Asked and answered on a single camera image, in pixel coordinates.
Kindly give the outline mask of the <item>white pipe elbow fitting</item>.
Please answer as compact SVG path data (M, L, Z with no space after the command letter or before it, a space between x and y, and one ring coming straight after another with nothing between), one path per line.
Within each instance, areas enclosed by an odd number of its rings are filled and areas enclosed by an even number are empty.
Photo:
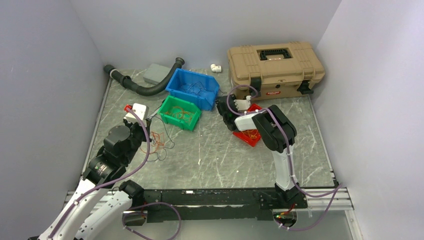
M222 72L222 66L216 65L214 63L210 65L210 69L213 73L221 73Z

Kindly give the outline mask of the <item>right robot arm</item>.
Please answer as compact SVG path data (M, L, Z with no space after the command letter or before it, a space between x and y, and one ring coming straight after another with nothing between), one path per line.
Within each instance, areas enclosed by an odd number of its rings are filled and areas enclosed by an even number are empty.
M287 208L302 194L295 176L293 152L297 130L292 122L276 105L254 111L237 111L235 95L220 96L215 99L218 113L232 132L258 131L265 146L271 151L275 166L275 200Z

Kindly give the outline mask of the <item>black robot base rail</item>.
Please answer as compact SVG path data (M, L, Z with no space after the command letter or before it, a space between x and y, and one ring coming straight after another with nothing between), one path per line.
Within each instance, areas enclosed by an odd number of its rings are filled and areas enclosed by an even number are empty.
M297 189L273 187L140 189L130 188L131 210L145 211L148 223L177 220L257 219L272 213L306 209L306 196Z

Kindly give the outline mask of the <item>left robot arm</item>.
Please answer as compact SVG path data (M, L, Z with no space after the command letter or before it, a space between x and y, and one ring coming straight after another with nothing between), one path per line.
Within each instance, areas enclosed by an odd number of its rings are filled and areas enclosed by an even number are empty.
M53 223L34 240L91 240L114 216L139 209L144 189L127 180L126 168L143 142L150 142L151 120L123 119L111 128L78 186Z

